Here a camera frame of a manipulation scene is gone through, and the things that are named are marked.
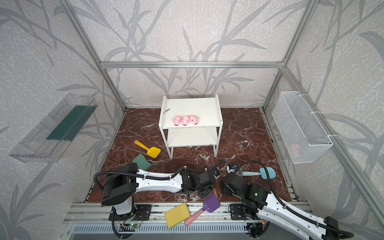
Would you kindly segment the pink pig toy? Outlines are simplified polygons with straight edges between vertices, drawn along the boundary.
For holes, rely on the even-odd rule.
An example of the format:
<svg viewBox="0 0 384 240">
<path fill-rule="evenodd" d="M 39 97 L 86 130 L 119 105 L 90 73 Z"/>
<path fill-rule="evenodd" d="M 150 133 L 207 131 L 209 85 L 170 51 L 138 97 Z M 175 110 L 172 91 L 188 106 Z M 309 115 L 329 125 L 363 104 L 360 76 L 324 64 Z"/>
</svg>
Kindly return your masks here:
<svg viewBox="0 0 384 240">
<path fill-rule="evenodd" d="M 184 116 L 182 119 L 182 125 L 187 126 L 190 123 L 190 118 L 188 116 Z"/>
<path fill-rule="evenodd" d="M 176 127 L 179 126 L 181 122 L 182 122 L 182 119 L 180 118 L 180 116 L 175 117 L 173 120 L 174 126 Z"/>
<path fill-rule="evenodd" d="M 193 125 L 197 125 L 199 123 L 198 118 L 195 116 L 190 116 L 190 122 Z"/>
</svg>

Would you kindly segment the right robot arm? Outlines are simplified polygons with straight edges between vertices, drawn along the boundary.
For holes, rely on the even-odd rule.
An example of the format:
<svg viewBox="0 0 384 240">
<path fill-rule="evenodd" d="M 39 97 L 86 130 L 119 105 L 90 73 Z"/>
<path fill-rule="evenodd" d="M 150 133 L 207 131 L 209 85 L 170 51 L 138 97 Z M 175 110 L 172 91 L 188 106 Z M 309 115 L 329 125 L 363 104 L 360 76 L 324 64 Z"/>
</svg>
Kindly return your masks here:
<svg viewBox="0 0 384 240">
<path fill-rule="evenodd" d="M 274 190 L 269 174 L 269 189 L 260 184 L 247 183 L 240 177 L 239 170 L 249 163 L 259 164 L 267 170 L 258 161 L 248 161 L 238 167 L 228 165 L 228 173 L 221 186 L 223 195 L 235 196 L 242 201 L 247 218 L 265 220 L 302 240 L 345 240 L 355 236 L 351 232 L 340 230 L 338 221 L 331 217 L 324 219 L 311 215 L 282 200 Z"/>
</svg>

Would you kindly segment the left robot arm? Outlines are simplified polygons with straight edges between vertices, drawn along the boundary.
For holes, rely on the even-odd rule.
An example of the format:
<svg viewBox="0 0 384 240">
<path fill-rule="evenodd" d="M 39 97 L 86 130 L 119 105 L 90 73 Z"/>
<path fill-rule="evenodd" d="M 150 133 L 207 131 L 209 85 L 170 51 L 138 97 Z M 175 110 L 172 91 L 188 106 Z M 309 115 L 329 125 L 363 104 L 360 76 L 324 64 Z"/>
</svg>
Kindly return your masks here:
<svg viewBox="0 0 384 240">
<path fill-rule="evenodd" d="M 103 206 L 111 206 L 112 214 L 118 216 L 131 215 L 135 213 L 133 194 L 139 192 L 197 193 L 200 198 L 208 196 L 220 176 L 218 167 L 225 162 L 222 160 L 205 170 L 184 166 L 169 174 L 144 171 L 139 169 L 138 164 L 129 163 L 114 171 L 98 172 L 93 181 L 103 192 Z"/>
</svg>

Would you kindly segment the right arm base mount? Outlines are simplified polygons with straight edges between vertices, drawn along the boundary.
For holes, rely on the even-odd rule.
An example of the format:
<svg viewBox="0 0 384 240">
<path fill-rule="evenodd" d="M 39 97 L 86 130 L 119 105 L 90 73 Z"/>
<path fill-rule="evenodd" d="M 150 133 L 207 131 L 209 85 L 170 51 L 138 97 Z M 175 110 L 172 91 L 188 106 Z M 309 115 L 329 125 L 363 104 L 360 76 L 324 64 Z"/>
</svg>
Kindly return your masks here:
<svg viewBox="0 0 384 240">
<path fill-rule="evenodd" d="M 230 204 L 228 211 L 233 221 L 258 220 L 258 217 L 252 215 L 242 204 Z"/>
</svg>

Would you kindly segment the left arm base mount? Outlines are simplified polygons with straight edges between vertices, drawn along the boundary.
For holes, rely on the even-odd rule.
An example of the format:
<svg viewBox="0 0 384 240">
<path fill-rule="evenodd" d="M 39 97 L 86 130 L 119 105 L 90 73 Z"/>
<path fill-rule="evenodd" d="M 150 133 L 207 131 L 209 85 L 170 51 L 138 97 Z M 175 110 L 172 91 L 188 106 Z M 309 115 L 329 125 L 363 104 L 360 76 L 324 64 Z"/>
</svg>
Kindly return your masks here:
<svg viewBox="0 0 384 240">
<path fill-rule="evenodd" d="M 115 207 L 112 207 L 109 215 L 109 221 L 148 221 L 151 214 L 152 205 L 138 204 L 134 205 L 133 210 L 124 215 L 118 215 Z"/>
</svg>

